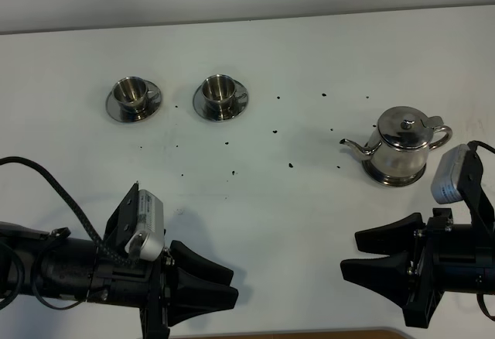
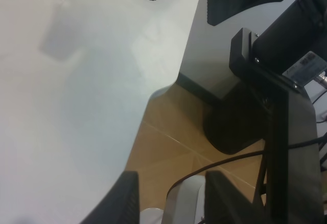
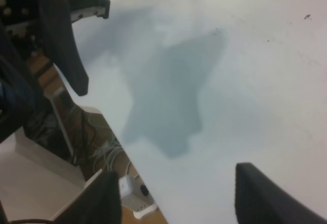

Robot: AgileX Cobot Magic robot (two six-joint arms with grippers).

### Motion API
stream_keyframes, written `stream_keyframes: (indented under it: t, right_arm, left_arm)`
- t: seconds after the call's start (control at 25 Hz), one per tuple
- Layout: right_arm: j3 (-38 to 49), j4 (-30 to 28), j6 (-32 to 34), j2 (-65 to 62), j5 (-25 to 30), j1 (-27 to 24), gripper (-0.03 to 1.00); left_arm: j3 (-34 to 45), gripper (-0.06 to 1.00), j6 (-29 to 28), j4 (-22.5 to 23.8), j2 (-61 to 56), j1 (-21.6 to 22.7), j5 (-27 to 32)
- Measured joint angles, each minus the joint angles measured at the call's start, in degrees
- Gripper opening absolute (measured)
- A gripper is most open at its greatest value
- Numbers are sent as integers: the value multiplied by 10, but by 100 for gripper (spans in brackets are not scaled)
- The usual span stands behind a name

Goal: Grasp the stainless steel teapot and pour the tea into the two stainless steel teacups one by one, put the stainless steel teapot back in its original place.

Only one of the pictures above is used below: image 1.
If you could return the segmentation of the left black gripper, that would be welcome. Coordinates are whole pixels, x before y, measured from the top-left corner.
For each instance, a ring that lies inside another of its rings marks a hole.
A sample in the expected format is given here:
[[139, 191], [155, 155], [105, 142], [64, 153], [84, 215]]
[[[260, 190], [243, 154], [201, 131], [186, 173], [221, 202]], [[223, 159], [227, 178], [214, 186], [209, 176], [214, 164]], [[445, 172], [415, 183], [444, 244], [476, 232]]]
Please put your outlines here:
[[103, 237], [103, 245], [128, 263], [120, 264], [99, 249], [88, 299], [93, 303], [138, 308], [144, 338], [167, 338], [169, 326], [235, 308], [238, 290], [230, 285], [234, 272], [174, 240], [170, 255], [181, 269], [177, 271], [166, 318], [165, 243], [154, 262], [130, 259], [125, 251], [137, 223], [139, 190], [139, 185], [134, 183], [108, 219]]

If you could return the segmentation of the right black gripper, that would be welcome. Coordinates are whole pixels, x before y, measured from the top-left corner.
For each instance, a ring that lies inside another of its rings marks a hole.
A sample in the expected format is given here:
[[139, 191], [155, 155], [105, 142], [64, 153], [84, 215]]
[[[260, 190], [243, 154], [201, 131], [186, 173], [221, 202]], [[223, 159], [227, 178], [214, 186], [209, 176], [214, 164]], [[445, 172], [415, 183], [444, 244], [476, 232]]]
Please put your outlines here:
[[400, 221], [358, 231], [360, 252], [389, 255], [377, 259], [346, 259], [340, 263], [343, 279], [371, 290], [399, 307], [406, 306], [410, 327], [427, 327], [445, 292], [472, 293], [482, 313], [494, 318], [484, 297], [494, 293], [494, 208], [482, 188], [483, 164], [477, 152], [493, 152], [485, 142], [466, 143], [458, 190], [462, 200], [440, 204], [426, 225], [419, 291], [413, 295], [409, 253], [415, 250], [417, 231], [425, 223], [420, 213]]

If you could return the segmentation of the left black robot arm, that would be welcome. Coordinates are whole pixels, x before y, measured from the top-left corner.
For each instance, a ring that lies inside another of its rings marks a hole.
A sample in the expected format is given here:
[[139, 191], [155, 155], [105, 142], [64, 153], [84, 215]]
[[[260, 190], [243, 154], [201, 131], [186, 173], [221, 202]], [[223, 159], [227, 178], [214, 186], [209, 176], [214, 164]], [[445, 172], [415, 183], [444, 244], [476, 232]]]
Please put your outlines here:
[[134, 184], [108, 219], [103, 244], [122, 265], [68, 228], [1, 224], [1, 295], [134, 307], [144, 338], [167, 338], [185, 320], [235, 307], [231, 269], [174, 240], [165, 245], [163, 203]]

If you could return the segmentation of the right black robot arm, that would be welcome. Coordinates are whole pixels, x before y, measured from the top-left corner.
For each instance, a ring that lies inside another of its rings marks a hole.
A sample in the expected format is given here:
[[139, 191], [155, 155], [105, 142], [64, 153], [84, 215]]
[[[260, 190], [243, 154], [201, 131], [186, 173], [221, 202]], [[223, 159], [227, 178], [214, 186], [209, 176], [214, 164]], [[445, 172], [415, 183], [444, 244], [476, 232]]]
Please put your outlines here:
[[492, 320], [484, 297], [494, 293], [494, 208], [483, 191], [483, 164], [471, 141], [446, 152], [431, 185], [439, 204], [423, 220], [358, 231], [355, 242], [368, 259], [340, 263], [343, 279], [398, 305], [408, 327], [427, 328], [446, 292], [472, 293]]

